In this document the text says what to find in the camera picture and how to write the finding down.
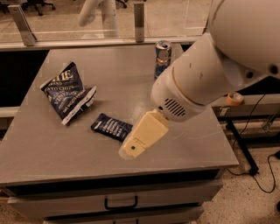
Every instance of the desk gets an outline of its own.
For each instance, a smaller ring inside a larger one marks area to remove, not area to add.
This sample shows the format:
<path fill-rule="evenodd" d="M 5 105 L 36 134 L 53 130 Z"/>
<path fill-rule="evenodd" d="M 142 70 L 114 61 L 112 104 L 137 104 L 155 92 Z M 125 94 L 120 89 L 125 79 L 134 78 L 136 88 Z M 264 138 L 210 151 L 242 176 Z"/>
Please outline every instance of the desk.
<path fill-rule="evenodd" d="M 97 94 L 94 106 L 63 126 L 39 86 L 69 61 Z M 121 143 L 90 129 L 100 113 L 135 123 L 153 109 L 154 61 L 153 45 L 48 53 L 0 145 L 0 186 L 14 208 L 45 223 L 198 219 L 203 201 L 221 188 L 224 169 L 238 165 L 210 107 L 187 122 L 171 122 L 168 134 L 133 161 L 118 156 Z"/>

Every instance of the drawer handle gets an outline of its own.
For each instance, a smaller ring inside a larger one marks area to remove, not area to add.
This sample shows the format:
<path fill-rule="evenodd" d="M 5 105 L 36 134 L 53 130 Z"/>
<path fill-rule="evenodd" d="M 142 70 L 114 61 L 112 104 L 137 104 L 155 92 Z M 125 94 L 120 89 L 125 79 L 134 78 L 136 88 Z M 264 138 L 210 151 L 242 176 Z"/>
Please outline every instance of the drawer handle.
<path fill-rule="evenodd" d="M 136 224 L 138 224 L 139 222 L 138 222 L 138 219 L 136 219 Z M 113 224 L 116 224 L 116 221 L 114 220 L 113 221 Z"/>
<path fill-rule="evenodd" d="M 104 200 L 104 206 L 107 210 L 111 211 L 111 210 L 123 210 L 123 209 L 131 209 L 131 208 L 135 208 L 138 205 L 138 197 L 135 196 L 134 197 L 135 202 L 132 206 L 108 206 L 108 199 Z"/>

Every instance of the floor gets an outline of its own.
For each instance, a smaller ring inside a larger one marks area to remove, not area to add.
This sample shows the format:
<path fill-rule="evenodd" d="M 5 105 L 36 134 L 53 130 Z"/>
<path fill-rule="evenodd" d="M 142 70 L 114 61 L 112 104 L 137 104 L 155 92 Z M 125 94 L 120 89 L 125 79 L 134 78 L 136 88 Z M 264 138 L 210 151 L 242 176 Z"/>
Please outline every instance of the floor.
<path fill-rule="evenodd" d="M 81 28 L 77 25 L 77 16 L 83 0 L 52 1 L 56 10 L 49 10 L 45 6 L 43 17 L 39 17 L 33 8 L 24 12 L 39 41 L 82 39 L 86 34 L 92 35 L 93 38 L 102 38 L 102 20 L 99 9 L 94 23 L 89 27 Z M 132 9 L 133 3 L 139 2 L 142 1 L 129 0 L 127 9 L 123 9 L 120 4 L 116 6 L 119 32 L 122 38 L 134 36 Z M 207 20 L 210 2 L 211 0 L 147 0 L 145 3 L 145 35 L 147 37 L 200 35 Z M 0 42 L 13 41 L 20 41 L 17 28 L 11 20 L 11 15 L 9 13 L 4 15 L 0 11 Z M 250 122 L 243 134 L 264 133 L 261 127 L 262 123 L 263 121 L 260 120 Z M 238 122 L 236 127 L 238 130 L 242 130 L 245 125 L 245 122 Z M 233 145 L 234 153 L 240 162 L 240 165 L 231 171 L 235 173 L 247 172 L 249 165 L 238 144 L 234 144 L 233 135 L 226 130 L 225 124 L 222 124 L 222 128 Z M 280 121 L 275 121 L 271 126 L 271 132 L 275 131 L 280 131 Z M 269 191 L 273 186 L 273 178 L 267 157 L 280 151 L 280 145 L 273 147 L 264 145 L 262 148 L 254 148 L 250 151 L 260 168 L 260 173 L 255 177 L 260 182 L 261 187 Z M 276 204 L 280 200 L 280 160 L 272 157 L 270 161 L 276 176 L 276 189 L 273 193 L 262 192 L 255 180 L 249 175 L 234 176 L 226 171 L 222 177 L 224 186 L 212 201 L 203 204 L 205 212 L 197 221 L 198 224 L 280 223 L 280 213 L 276 209 Z M 27 220 L 7 206 L 0 197 L 0 224 L 37 223 L 42 223 L 42 221 Z"/>

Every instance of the can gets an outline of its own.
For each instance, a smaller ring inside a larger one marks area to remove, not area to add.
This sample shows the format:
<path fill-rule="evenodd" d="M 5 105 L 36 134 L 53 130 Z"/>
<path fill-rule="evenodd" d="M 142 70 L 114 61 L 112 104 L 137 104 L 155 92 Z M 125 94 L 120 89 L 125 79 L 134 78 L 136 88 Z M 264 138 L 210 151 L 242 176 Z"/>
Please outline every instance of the can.
<path fill-rule="evenodd" d="M 156 68 L 155 79 L 171 64 L 172 43 L 160 40 L 156 43 Z"/>

